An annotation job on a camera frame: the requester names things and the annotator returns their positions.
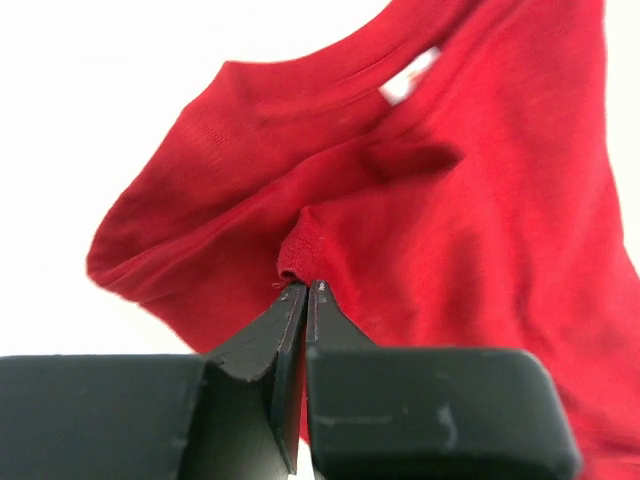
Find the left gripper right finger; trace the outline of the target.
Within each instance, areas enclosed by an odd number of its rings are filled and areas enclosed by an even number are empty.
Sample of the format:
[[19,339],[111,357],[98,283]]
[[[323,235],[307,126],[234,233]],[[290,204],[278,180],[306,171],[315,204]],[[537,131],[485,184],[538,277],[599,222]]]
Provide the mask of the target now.
[[531,353],[391,348],[309,292],[311,456],[323,479],[575,479],[583,457],[555,384]]

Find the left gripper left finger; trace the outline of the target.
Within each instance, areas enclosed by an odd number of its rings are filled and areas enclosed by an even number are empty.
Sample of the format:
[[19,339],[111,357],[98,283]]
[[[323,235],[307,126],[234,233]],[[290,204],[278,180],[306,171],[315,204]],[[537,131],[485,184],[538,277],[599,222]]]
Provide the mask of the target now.
[[207,354],[5,356],[5,479],[284,479],[297,468],[306,289]]

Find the red t-shirt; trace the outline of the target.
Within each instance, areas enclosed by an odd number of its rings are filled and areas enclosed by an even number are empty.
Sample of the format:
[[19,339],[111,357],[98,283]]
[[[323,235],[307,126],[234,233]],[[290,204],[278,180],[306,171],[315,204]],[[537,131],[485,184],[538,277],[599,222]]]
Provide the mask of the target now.
[[[588,479],[639,475],[639,278],[605,135],[600,1],[394,1],[227,62],[99,226],[88,276],[213,349],[325,280],[386,346],[524,348]],[[410,96],[379,88],[426,50]]]

